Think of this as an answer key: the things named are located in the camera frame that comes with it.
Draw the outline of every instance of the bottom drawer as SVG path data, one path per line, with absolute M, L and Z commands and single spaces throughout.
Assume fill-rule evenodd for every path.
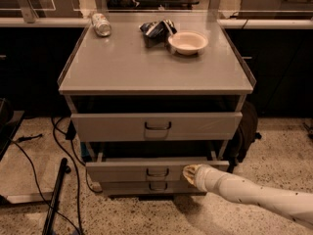
M 100 183 L 106 196 L 198 194 L 195 186 L 182 181 Z

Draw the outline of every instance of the black pole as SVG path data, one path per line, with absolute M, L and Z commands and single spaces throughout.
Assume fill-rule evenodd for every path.
M 48 213 L 47 213 L 47 217 L 46 217 L 46 221 L 45 221 L 45 226 L 44 226 L 43 231 L 42 231 L 42 235 L 51 235 L 52 234 L 52 225 L 54 222 L 56 210 L 58 208 L 59 195 L 61 192 L 63 179 L 64 179 L 66 172 L 67 172 L 67 159 L 62 158 L 59 172 L 58 172 L 57 181 L 55 184 L 55 189 L 53 191 L 53 195 L 52 195 L 52 199 L 51 199 L 51 204 L 50 204 L 51 208 L 48 209 Z

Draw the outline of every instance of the black snack bag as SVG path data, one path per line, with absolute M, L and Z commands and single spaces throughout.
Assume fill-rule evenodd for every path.
M 160 42 L 165 43 L 169 30 L 171 30 L 172 33 L 177 32 L 174 23 L 170 20 L 144 23 L 141 25 L 140 29 L 144 33 L 147 48 L 151 48 Z

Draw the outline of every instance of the top drawer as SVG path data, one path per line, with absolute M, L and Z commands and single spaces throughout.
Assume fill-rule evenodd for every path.
M 73 114 L 82 142 L 232 139 L 241 113 Z

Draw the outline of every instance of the drawer handle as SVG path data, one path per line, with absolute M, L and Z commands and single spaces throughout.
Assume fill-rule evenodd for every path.
M 172 126 L 172 122 L 170 121 L 166 127 L 149 127 L 148 123 L 145 121 L 145 128 L 149 130 L 167 130 Z
M 161 173 L 161 174 L 151 174 L 151 173 L 149 173 L 149 169 L 147 168 L 146 174 L 147 174 L 147 176 L 151 176 L 151 177 L 164 177 L 164 176 L 168 176 L 168 174 L 169 174 L 169 169 L 167 168 L 165 173 Z
M 151 191 L 154 191 L 154 192 L 163 192 L 163 191 L 165 191 L 165 190 L 167 189 L 167 183 L 165 183 L 165 184 L 164 184 L 164 187 L 162 187 L 162 188 L 154 188 L 154 187 L 151 185 L 151 183 L 149 183 L 149 189 L 150 189 Z

